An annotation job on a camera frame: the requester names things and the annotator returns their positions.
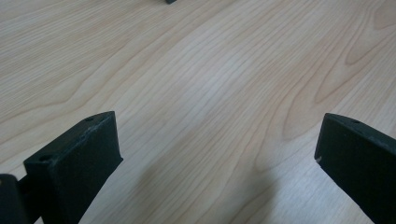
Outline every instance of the black object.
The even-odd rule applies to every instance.
[[[21,181],[0,175],[0,223],[78,223],[121,161],[115,113],[82,120],[24,161]]]
[[[357,121],[326,114],[315,159],[374,223],[396,223],[396,140]]]

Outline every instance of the black clamp jaw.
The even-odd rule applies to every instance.
[[[115,113],[82,120],[25,160],[22,180],[0,175],[0,223],[78,223],[121,162]]]
[[[396,224],[396,140],[355,119],[326,114],[315,160],[374,222]]]

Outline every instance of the light wood surface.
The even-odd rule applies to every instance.
[[[396,0],[3,0],[0,173],[114,110],[80,223],[371,223],[315,163],[324,113],[396,137]]]

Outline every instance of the screw hole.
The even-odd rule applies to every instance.
[[[42,156],[42,157],[40,157],[40,161],[49,161],[50,159],[52,158],[52,156],[51,155],[46,155],[46,156]]]

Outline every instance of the table surface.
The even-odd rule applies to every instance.
[[[314,160],[325,113],[396,137],[396,0],[5,0],[0,173],[114,110],[80,223],[371,223]]]

